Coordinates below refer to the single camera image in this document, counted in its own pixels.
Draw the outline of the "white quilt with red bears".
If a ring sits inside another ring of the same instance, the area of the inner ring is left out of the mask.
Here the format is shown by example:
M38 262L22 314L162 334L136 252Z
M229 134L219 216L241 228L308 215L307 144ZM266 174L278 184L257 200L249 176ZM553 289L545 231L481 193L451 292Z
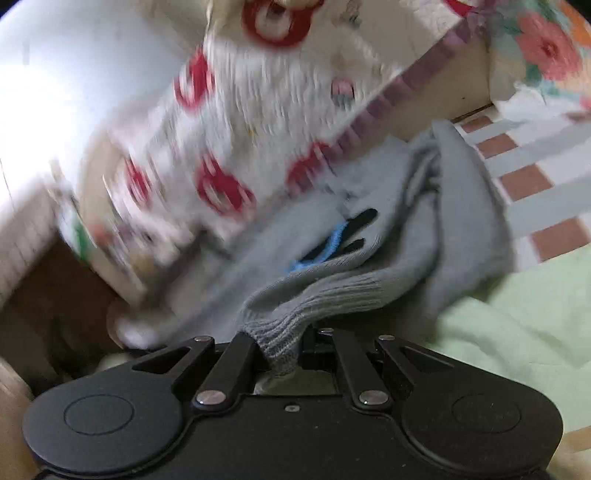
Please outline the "white quilt with red bears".
M162 287L203 234L226 241L300 193L318 169L387 125L410 138L484 96L442 72L480 61L478 1L150 1L145 10L197 49L158 96L99 128L58 228L124 299Z

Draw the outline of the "grey knit cardigan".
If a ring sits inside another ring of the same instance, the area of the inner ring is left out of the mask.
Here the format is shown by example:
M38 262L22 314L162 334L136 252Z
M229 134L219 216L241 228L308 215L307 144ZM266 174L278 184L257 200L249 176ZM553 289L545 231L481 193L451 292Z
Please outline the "grey knit cardigan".
M288 272L346 219L374 208L365 245ZM249 334L277 376L294 370L311 325L352 327L353 314L390 309L413 338L454 302L513 266L503 205L476 151L447 121L410 141L322 167L307 192L280 201L226 242L206 241L189 264L177 309L115 323L127 347L154 349L197 335Z

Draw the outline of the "colourful floral quilt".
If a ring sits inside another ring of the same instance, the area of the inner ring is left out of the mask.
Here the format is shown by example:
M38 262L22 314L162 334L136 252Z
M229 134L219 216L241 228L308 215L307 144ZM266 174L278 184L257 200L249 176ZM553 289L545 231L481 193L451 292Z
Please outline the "colourful floral quilt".
M514 121L590 113L590 23L570 1L497 1L486 18L491 102Z

